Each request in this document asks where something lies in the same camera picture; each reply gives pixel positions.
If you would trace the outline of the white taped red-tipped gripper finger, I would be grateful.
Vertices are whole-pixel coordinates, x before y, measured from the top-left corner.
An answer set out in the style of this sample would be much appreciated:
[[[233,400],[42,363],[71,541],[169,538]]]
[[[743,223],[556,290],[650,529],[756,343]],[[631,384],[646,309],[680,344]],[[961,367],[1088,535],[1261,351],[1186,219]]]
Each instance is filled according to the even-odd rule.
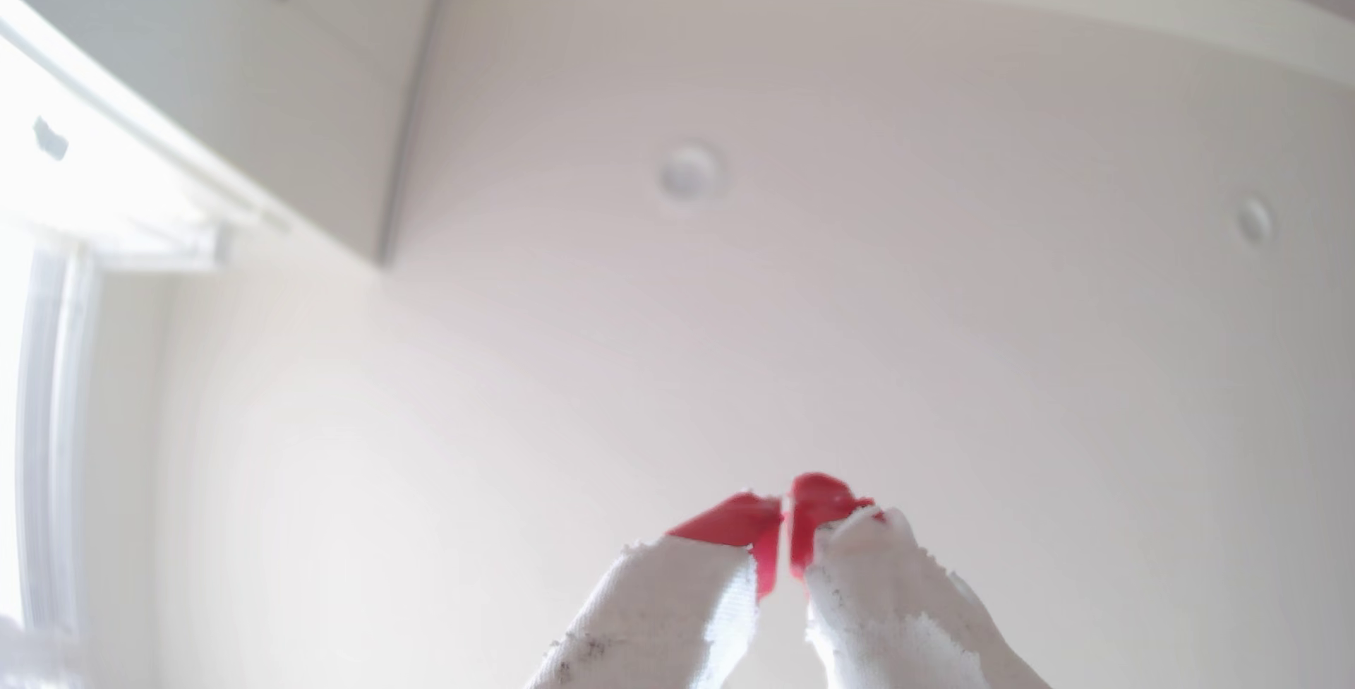
[[[782,499],[736,492],[625,548],[528,688],[721,688],[776,579]]]
[[[790,567],[829,688],[1047,688],[906,515],[827,473],[789,492]]]

